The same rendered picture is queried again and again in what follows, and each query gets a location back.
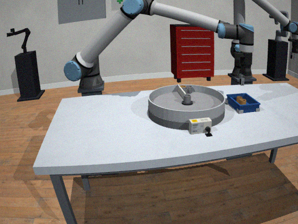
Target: table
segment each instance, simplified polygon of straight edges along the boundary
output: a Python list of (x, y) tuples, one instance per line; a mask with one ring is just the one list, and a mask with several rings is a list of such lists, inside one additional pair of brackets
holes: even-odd
[(50, 175), (68, 224), (76, 219), (63, 175), (88, 176), (135, 172), (233, 159), (298, 143), (298, 89), (288, 83), (211, 86), (224, 96), (247, 93), (260, 111), (238, 114), (225, 105), (225, 117), (212, 137), (165, 128), (147, 116), (152, 91), (62, 99), (33, 169)]

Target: table leg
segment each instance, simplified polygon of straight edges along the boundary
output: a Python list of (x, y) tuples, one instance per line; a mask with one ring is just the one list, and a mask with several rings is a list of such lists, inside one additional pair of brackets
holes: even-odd
[(277, 150), (278, 150), (278, 148), (271, 149), (270, 158), (269, 158), (269, 162), (270, 163), (274, 163), (275, 162)]
[(82, 175), (81, 177), (82, 177), (82, 181), (83, 181), (83, 185), (84, 185), (84, 190), (89, 191), (90, 190), (90, 184), (89, 184), (88, 176)]
[(61, 175), (50, 175), (62, 213), (67, 224), (77, 224)]

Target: blue plastic tray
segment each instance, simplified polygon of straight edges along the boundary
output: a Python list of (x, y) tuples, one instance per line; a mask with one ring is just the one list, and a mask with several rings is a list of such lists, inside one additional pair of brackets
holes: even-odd
[[(244, 113), (255, 112), (260, 108), (260, 103), (249, 96), (247, 93), (238, 93), (238, 94), (227, 94), (228, 104), (233, 107), (235, 110), (243, 110)], [(242, 96), (243, 99), (246, 99), (246, 104), (241, 105), (236, 101), (237, 96)]]

